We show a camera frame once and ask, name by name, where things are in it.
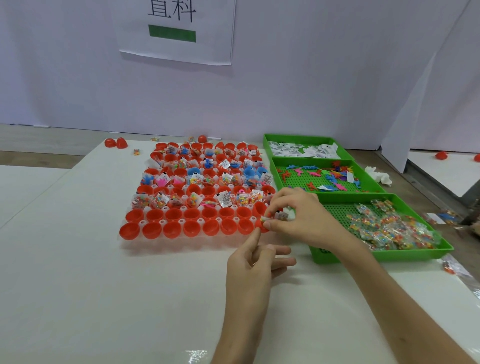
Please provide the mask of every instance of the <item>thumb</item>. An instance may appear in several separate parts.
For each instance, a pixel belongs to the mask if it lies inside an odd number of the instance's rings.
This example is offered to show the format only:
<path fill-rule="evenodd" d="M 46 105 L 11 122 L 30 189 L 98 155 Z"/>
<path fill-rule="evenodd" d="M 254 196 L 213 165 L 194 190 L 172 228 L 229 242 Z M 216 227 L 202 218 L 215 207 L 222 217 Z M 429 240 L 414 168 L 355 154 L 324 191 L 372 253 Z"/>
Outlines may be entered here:
<path fill-rule="evenodd" d="M 268 270 L 270 272 L 272 270 L 272 263 L 275 259 L 275 255 L 275 247 L 271 244 L 268 244 L 266 246 L 266 249 L 263 249 L 260 252 L 260 256 L 258 257 L 258 261 L 255 264 L 255 267 L 258 267 L 257 269 Z"/>
<path fill-rule="evenodd" d="M 270 231 L 277 231 L 287 234 L 289 231 L 289 224 L 291 223 L 292 221 L 281 221 L 271 218 L 264 222 L 264 228 Z"/>

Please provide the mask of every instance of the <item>hand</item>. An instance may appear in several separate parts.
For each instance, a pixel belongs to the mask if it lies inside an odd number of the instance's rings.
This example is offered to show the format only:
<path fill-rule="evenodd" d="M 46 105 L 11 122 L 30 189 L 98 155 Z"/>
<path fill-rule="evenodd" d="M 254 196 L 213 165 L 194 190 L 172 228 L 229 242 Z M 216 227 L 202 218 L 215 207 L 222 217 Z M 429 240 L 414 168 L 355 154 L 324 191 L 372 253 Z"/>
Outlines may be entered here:
<path fill-rule="evenodd" d="M 288 246 L 258 245 L 260 229 L 228 259 L 227 300 L 222 335 L 212 363 L 251 363 L 255 358 L 270 299 L 273 278 L 297 263 L 276 258 L 291 253 Z"/>
<path fill-rule="evenodd" d="M 358 244 L 358 239 L 352 239 L 353 235 L 323 207 L 316 194 L 307 193 L 299 187 L 278 191 L 265 211 L 265 216 L 273 215 L 278 209 L 288 206 L 295 209 L 295 220 L 271 219 L 264 222 L 264 227 L 333 253 L 342 245 Z"/>

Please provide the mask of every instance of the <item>person's right arm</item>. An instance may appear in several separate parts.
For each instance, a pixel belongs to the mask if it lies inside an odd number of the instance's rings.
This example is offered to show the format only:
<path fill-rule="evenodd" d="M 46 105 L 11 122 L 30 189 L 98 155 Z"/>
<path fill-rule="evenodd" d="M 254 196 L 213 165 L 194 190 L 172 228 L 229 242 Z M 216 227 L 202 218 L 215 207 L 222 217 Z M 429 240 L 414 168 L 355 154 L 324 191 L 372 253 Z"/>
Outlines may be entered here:
<path fill-rule="evenodd" d="M 293 221 L 268 220 L 264 227 L 331 251 L 352 275 L 401 364 L 470 364 L 475 361 L 393 280 L 368 247 L 349 233 L 302 189 L 274 195 L 265 215 L 292 207 Z"/>

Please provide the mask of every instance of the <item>white paper sheet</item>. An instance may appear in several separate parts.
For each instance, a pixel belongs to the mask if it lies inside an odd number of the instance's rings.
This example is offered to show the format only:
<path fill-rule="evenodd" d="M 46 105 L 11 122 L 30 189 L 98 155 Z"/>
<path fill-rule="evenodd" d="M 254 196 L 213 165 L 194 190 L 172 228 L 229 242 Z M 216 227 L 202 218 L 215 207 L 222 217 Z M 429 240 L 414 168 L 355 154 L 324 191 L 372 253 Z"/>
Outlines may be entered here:
<path fill-rule="evenodd" d="M 231 64 L 235 0 L 109 0 L 109 5 L 121 52 Z"/>

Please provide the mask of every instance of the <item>green rectangle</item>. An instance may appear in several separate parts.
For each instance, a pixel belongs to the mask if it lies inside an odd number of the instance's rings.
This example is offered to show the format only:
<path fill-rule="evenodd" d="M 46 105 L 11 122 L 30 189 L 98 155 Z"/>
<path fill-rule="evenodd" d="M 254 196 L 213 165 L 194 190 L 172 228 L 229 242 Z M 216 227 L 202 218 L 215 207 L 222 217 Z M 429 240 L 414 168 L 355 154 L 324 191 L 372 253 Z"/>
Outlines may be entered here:
<path fill-rule="evenodd" d="M 328 136 L 309 136 L 309 135 L 288 135 L 288 134 L 265 134 L 264 135 L 264 148 L 267 152 L 269 159 L 272 159 L 273 153 L 268 142 L 277 142 L 277 143 L 296 143 L 302 144 L 304 146 L 318 146 L 320 144 L 329 144 L 333 143 L 338 145 L 336 153 L 340 157 L 339 159 L 349 159 L 353 160 L 353 157 L 348 154 L 348 152 L 342 148 L 342 146 L 337 143 L 334 138 Z"/>
<path fill-rule="evenodd" d="M 303 173 L 300 176 L 293 169 L 288 170 L 290 172 L 290 177 L 285 178 L 283 182 L 280 174 L 285 172 L 289 165 L 295 165 L 299 167 L 303 166 L 317 166 L 320 170 L 326 170 L 333 167 L 332 159 L 327 158 L 298 158 L 298 157 L 272 157 L 270 159 L 270 172 L 273 174 L 275 184 L 278 189 L 282 187 L 300 187 L 305 188 L 307 192 L 309 188 L 307 184 L 312 182 L 315 187 L 325 185 L 332 186 L 332 183 L 325 178 L 325 174 L 321 174 L 321 177 L 311 176 L 309 172 L 312 170 L 303 170 Z M 340 160 L 340 166 L 346 166 L 352 168 L 353 174 L 360 181 L 360 188 L 355 184 L 349 183 L 347 181 L 341 181 L 338 179 L 338 183 L 344 186 L 347 191 L 333 191 L 333 192 L 321 192 L 316 191 L 321 194 L 346 194 L 346 193 L 362 193 L 362 191 L 367 192 L 385 192 L 385 190 L 373 180 L 372 177 L 368 175 L 357 163 L 353 160 Z"/>
<path fill-rule="evenodd" d="M 426 223 L 418 214 L 415 213 L 402 199 L 395 194 L 317 194 L 319 201 L 345 228 L 350 225 L 347 214 L 358 213 L 355 203 L 360 203 L 374 209 L 371 201 L 374 199 L 392 201 L 395 210 L 404 215 L 414 217 L 418 222 L 427 225 L 428 229 L 434 229 Z M 338 263 L 338 258 L 331 252 L 319 248 L 310 247 L 313 261 L 317 264 Z M 440 244 L 434 249 L 410 249 L 410 250 L 382 250 L 372 252 L 375 259 L 379 262 L 394 261 L 419 261 L 429 259 L 439 259 L 445 254 L 453 251 L 453 247 L 442 239 Z"/>
<path fill-rule="evenodd" d="M 167 26 L 148 25 L 150 36 L 157 38 L 183 40 L 185 42 L 197 42 L 197 35 L 194 30 L 169 28 Z"/>

